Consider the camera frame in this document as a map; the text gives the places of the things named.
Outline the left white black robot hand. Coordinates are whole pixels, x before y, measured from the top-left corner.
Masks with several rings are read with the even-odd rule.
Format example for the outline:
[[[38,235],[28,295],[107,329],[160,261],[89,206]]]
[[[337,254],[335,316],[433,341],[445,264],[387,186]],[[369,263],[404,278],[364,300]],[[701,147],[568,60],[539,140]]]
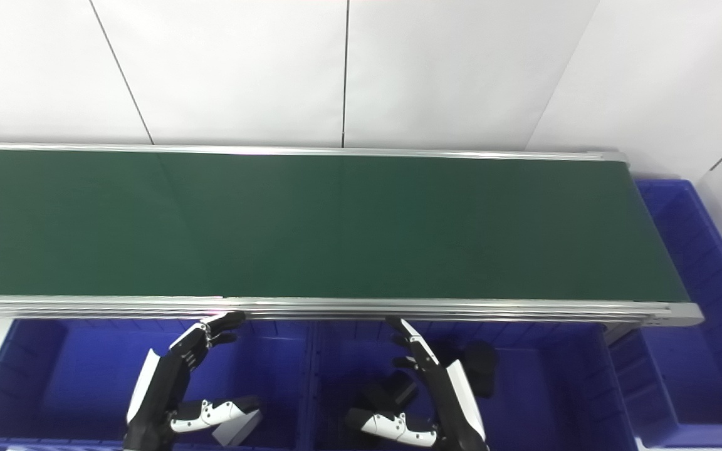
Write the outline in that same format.
[[[213,346],[237,339],[246,314],[230,311],[190,326],[163,356],[149,350],[132,392],[124,450],[171,450],[182,434],[210,430],[220,445],[238,446],[263,419],[256,396],[187,402],[192,372]]]

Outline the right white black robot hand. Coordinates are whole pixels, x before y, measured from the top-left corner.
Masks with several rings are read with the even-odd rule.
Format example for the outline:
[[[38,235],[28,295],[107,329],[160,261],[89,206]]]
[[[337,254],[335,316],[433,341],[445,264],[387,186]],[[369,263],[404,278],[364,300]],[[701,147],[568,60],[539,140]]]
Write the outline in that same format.
[[[456,360],[443,365],[427,340],[406,319],[389,315],[385,319],[396,334],[395,343],[411,352],[393,360],[398,368],[415,372],[429,391],[435,408],[434,423],[421,425],[404,410],[409,391],[402,398],[384,387],[368,391],[375,409],[352,407],[345,416],[346,425],[390,442],[432,450],[488,450],[483,419],[463,363]]]

